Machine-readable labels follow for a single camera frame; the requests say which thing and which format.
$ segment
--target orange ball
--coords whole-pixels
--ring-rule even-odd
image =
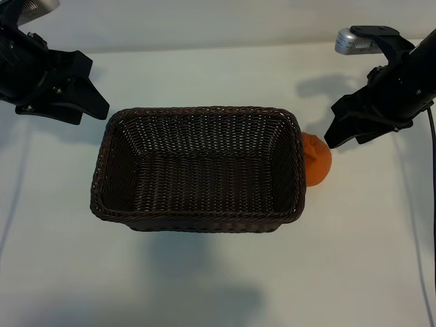
[[[320,184],[327,176],[332,166],[332,153],[327,144],[316,135],[302,133],[305,148],[306,184]]]

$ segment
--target black mount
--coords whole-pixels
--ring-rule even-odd
[[[401,75],[400,78],[396,75],[399,66],[415,46],[390,27],[353,26],[350,31],[358,37],[373,40],[389,64],[374,68],[367,76],[367,86],[352,95],[345,95],[333,105],[335,118],[325,135],[327,144],[332,149],[352,138],[363,144],[390,131],[409,128],[413,125],[412,119],[433,104],[432,101],[427,101],[425,105],[421,104],[419,111],[409,116],[395,114],[396,108],[393,107],[396,104],[382,99],[384,92],[390,95],[394,93],[394,88],[398,87],[397,91],[401,92],[401,87],[404,87],[407,92],[411,92],[411,96],[421,94],[419,89],[414,90],[410,85],[402,85]]]
[[[25,1],[0,5],[0,99],[16,105],[17,114],[74,125],[83,113],[106,119],[109,104],[89,80],[92,60],[80,51],[49,50],[37,34],[21,32],[17,21]]]

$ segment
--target brown wicker basket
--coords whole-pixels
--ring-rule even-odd
[[[108,122],[91,210],[140,231],[272,232],[300,217],[305,192],[285,110],[134,108]]]

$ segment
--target white backdrop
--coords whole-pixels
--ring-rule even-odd
[[[61,0],[24,29],[63,50],[156,50],[334,42],[350,25],[421,38],[435,0]]]

